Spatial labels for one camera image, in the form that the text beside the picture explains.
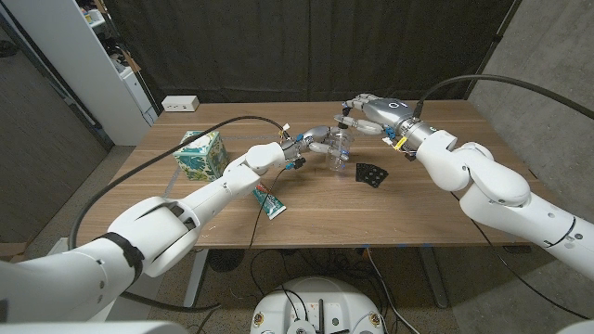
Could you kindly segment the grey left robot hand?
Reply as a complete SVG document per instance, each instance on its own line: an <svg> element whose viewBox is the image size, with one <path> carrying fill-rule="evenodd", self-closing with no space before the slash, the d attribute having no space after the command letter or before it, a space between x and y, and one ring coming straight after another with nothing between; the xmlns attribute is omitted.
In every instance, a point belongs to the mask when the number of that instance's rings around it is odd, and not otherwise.
<svg viewBox="0 0 594 334"><path fill-rule="evenodd" d="M289 126L286 124L279 132L283 141L281 148L285 161L294 161L307 150L330 155L341 161L349 160L349 153L345 145L341 145L340 135L347 133L338 126L319 125L304 133L291 137L288 134Z"/></svg>

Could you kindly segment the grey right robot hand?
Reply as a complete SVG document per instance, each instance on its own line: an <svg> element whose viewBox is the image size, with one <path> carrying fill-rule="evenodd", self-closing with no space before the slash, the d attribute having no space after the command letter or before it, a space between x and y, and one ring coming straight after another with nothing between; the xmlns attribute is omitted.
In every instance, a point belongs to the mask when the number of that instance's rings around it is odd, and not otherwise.
<svg viewBox="0 0 594 334"><path fill-rule="evenodd" d="M345 111L334 119L366 135L386 135L395 147L416 151L437 132L435 127L413 115L413 109L397 98L359 94L343 103Z"/></svg>

